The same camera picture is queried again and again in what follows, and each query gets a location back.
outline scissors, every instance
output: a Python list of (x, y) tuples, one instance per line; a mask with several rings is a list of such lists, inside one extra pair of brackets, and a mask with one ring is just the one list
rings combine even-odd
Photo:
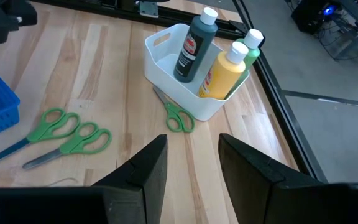
[[(93, 126), (93, 132), (88, 135), (82, 136), (80, 134), (81, 129), (86, 126)], [(91, 144), (92, 142), (97, 141), (102, 134), (108, 135), (108, 140), (101, 146), (99, 149), (94, 150), (85, 150), (84, 147), (87, 144)], [(81, 124), (74, 132), (73, 138), (69, 141), (60, 145), (59, 148), (48, 152), (36, 159), (31, 160), (23, 165), (23, 169), (29, 170), (31, 168), (37, 167), (41, 164), (44, 164), (53, 159), (59, 158), (60, 156), (70, 155), (70, 154), (96, 154), (103, 150), (105, 150), (111, 142), (111, 133), (107, 129), (99, 129), (98, 125), (94, 122), (85, 122)]]
[[(47, 122), (47, 115), (56, 111), (60, 112), (60, 117), (55, 121)], [(66, 125), (70, 118), (76, 118), (76, 124), (74, 128), (68, 130), (66, 133), (63, 134), (53, 133), (55, 130)], [(38, 126), (31, 133), (29, 133), (24, 139), (20, 140), (19, 142), (13, 144), (12, 146), (0, 152), (0, 160), (7, 156), (10, 156), (11, 154), (17, 152), (18, 150), (22, 149), (24, 146), (28, 144), (33, 144), (36, 142), (49, 140), (49, 139), (60, 139), (60, 138), (67, 137), (73, 134), (73, 132), (79, 125), (80, 125), (80, 117), (78, 116), (78, 114), (65, 113), (65, 111), (61, 108), (50, 108), (49, 110), (45, 111), (42, 114)]]
[[(167, 110), (167, 126), (168, 129), (173, 132), (180, 132), (183, 131), (185, 133), (191, 133), (194, 131), (195, 127), (195, 121), (193, 115), (191, 113), (183, 108), (179, 108), (172, 104), (167, 98), (164, 96), (163, 92), (156, 86), (153, 87), (154, 91), (156, 92), (157, 96), (160, 98), (160, 100), (164, 103), (165, 109)], [(188, 129), (185, 126), (185, 120), (182, 116), (180, 116), (180, 113), (184, 113), (187, 117), (190, 118), (191, 121), (191, 128)], [(169, 123), (169, 120), (174, 120), (178, 124), (177, 128), (173, 128), (171, 124)]]

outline gray floor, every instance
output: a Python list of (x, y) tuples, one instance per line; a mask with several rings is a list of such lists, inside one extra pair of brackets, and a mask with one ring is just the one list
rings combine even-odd
[[(193, 0), (235, 11), (231, 0)], [(316, 37), (300, 32), (284, 0), (245, 0), (281, 89), (358, 101), (358, 59), (336, 62)], [(327, 32), (329, 43), (340, 33)], [(341, 48), (342, 38), (330, 50)], [(328, 182), (358, 182), (358, 107), (288, 96)]]
[(358, 107), (287, 100), (329, 182), (358, 182)]

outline wooden table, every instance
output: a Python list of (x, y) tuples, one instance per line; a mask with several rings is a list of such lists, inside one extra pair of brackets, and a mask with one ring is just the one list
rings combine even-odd
[[(236, 223), (219, 165), (218, 135), (229, 133), (296, 167), (254, 70), (246, 84), (191, 134), (172, 133), (166, 111), (144, 77), (144, 39), (163, 29), (33, 3), (38, 24), (0, 45), (0, 76), (21, 99), (21, 121), (0, 134), (0, 151), (22, 139), (48, 108), (63, 107), (110, 129), (102, 153), (61, 157), (30, 171), (23, 163), (66, 139), (31, 145), (0, 162), (0, 187), (91, 185), (159, 134), (168, 134), (168, 177), (161, 223)], [(162, 4), (200, 13), (184, 0)], [(218, 9), (222, 19), (237, 13)], [(215, 39), (223, 49), (230, 40)]]

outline scissor blade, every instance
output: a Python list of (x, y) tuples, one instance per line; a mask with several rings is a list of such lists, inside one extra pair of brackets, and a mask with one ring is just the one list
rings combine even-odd
[(53, 150), (52, 152), (48, 152), (43, 156), (40, 156), (36, 159), (31, 160), (30, 162), (25, 163), (23, 165), (23, 169), (25, 169), (25, 170), (32, 169), (36, 166), (39, 166), (39, 165), (44, 164), (48, 161), (51, 161), (52, 159), (56, 159), (56, 158), (60, 157), (61, 155), (63, 155), (63, 154), (60, 152), (60, 149), (57, 148), (57, 149)]
[(157, 86), (153, 86), (153, 90), (164, 104), (170, 103), (164, 93)]
[(0, 160), (19, 151), (24, 146), (26, 146), (28, 143), (30, 143), (29, 140), (27, 140), (27, 138), (24, 138), (24, 139), (18, 141), (17, 143), (13, 144), (11, 147), (3, 150), (2, 152), (0, 152)]

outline blue light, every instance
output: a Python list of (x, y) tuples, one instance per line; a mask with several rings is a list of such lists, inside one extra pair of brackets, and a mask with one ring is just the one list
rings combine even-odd
[(335, 11), (335, 6), (329, 6), (326, 9), (324, 9), (324, 15), (329, 16)]

